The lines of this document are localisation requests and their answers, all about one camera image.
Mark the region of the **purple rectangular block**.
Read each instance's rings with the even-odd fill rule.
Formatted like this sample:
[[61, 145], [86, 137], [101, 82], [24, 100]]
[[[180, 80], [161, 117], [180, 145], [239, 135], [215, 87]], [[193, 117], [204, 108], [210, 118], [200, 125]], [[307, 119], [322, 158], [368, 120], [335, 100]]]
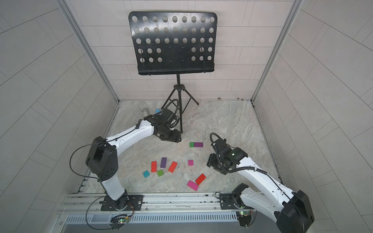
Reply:
[[195, 148], [202, 148], [204, 146], [203, 142], [194, 142]]

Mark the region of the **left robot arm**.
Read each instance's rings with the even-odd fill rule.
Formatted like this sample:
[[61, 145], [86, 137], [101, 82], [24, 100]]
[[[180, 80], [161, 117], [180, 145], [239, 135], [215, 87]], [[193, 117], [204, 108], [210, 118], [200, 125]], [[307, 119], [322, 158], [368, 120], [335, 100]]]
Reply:
[[85, 164], [97, 176], [106, 193], [106, 202], [116, 210], [127, 207], [128, 194], [117, 176], [118, 156], [135, 143], [155, 135], [162, 141], [181, 142], [181, 132], [175, 127], [181, 122], [178, 99], [172, 100], [163, 110], [139, 119], [137, 124], [117, 135], [95, 138], [90, 144]]

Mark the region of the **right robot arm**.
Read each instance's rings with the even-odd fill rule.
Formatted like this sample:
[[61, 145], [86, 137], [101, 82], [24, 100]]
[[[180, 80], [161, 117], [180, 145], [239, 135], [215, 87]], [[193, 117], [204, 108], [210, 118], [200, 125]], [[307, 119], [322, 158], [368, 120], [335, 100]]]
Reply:
[[239, 147], [231, 147], [216, 133], [209, 138], [214, 150], [207, 166], [223, 175], [238, 173], [248, 179], [258, 192], [242, 183], [232, 192], [233, 203], [238, 208], [250, 207], [273, 220], [282, 233], [305, 233], [315, 218], [309, 197], [302, 190], [297, 192], [278, 182], [262, 170]]

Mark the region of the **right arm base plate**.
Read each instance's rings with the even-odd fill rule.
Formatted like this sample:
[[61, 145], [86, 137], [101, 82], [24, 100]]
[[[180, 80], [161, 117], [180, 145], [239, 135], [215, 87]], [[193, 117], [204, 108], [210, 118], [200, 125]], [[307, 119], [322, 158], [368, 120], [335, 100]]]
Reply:
[[220, 202], [222, 210], [249, 210], [250, 207], [246, 206], [240, 197], [236, 194], [215, 194], [215, 197]]

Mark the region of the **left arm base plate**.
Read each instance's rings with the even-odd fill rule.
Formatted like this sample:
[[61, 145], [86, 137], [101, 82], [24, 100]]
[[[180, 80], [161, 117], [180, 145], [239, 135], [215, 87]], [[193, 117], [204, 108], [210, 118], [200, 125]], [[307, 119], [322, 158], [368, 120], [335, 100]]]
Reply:
[[103, 201], [100, 201], [101, 211], [139, 211], [143, 202], [143, 195], [128, 195], [123, 194], [119, 199], [112, 200], [109, 196], [105, 196]]

